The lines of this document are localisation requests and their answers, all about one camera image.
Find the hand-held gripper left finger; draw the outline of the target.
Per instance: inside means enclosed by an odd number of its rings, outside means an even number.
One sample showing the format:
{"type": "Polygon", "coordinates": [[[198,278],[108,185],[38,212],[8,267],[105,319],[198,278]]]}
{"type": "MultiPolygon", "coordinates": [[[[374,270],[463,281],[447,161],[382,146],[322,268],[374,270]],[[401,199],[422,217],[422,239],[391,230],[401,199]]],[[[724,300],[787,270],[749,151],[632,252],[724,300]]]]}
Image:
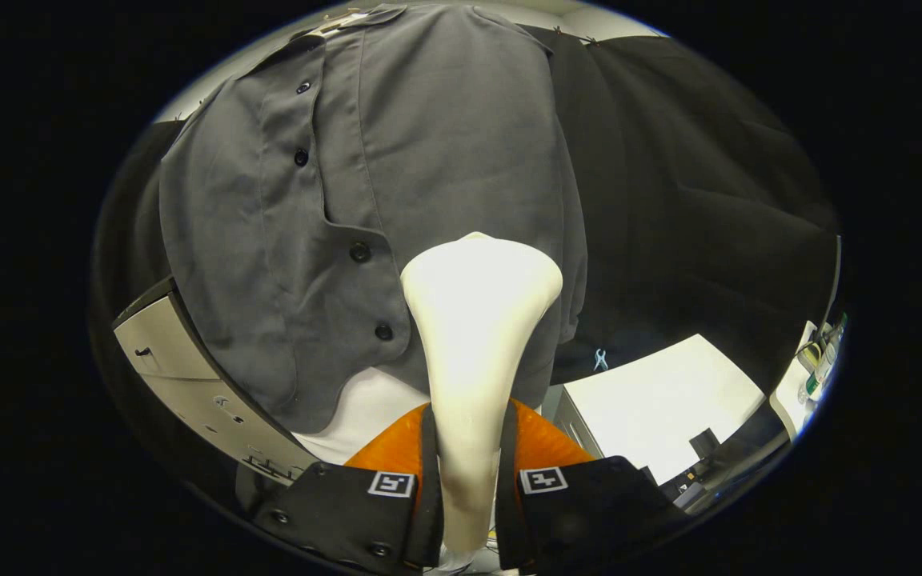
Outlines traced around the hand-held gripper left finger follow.
{"type": "Polygon", "coordinates": [[[438,435],[429,407],[417,409],[408,448],[417,466],[312,463],[292,485],[257,504],[253,524],[312,562],[349,575],[421,575],[440,563],[445,510],[438,435]]]}

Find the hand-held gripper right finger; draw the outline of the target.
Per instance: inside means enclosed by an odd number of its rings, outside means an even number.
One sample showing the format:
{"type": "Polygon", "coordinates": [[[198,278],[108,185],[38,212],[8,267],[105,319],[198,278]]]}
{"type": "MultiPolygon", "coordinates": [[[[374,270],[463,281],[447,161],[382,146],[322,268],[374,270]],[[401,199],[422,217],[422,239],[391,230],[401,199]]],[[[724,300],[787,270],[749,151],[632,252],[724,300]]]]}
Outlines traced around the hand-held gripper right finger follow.
{"type": "Polygon", "coordinates": [[[625,457],[594,458],[535,410],[508,403],[496,488],[503,570],[603,575],[685,525],[684,511],[625,457]]]}

